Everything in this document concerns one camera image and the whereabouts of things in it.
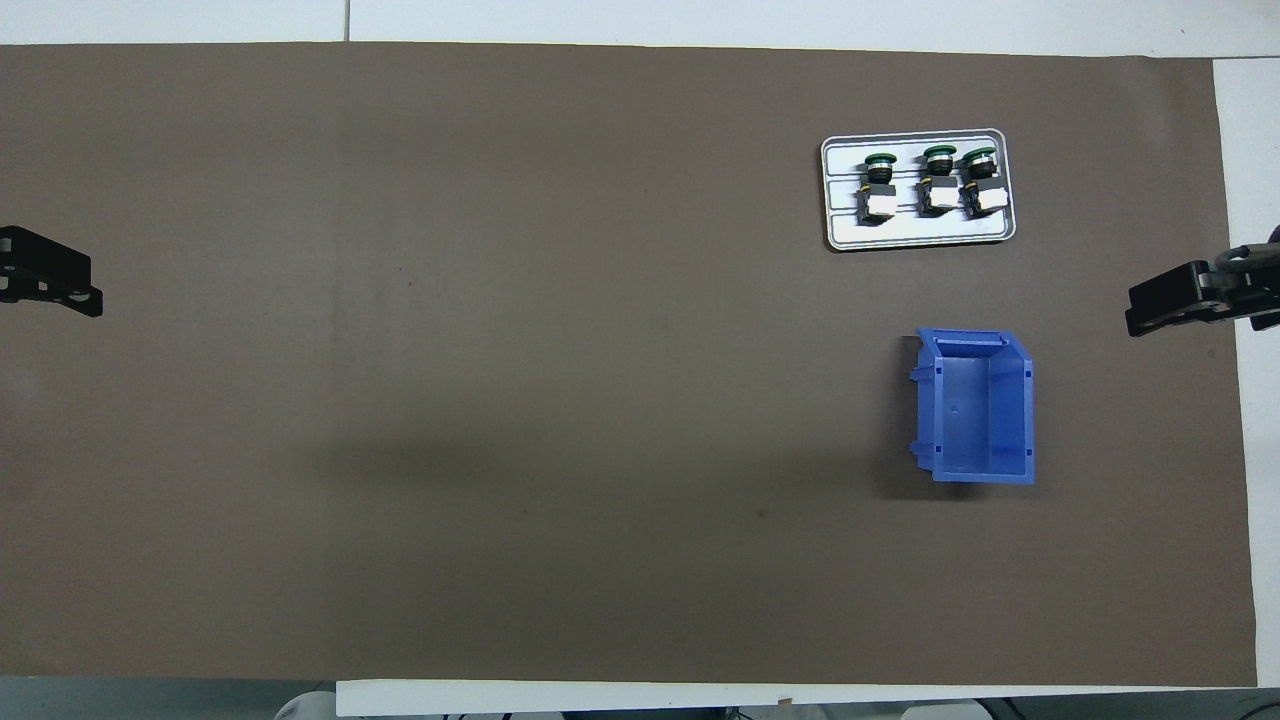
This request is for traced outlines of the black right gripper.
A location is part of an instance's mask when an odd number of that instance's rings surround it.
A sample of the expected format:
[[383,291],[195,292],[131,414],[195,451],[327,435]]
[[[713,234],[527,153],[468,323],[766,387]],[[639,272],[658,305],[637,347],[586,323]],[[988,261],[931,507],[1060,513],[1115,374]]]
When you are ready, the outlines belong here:
[[1126,328],[1139,338],[1189,323],[1248,319],[1253,331],[1279,325],[1279,225],[1265,243],[1247,243],[1215,259],[1222,300],[1204,286],[1208,263],[1185,263],[1129,288]]

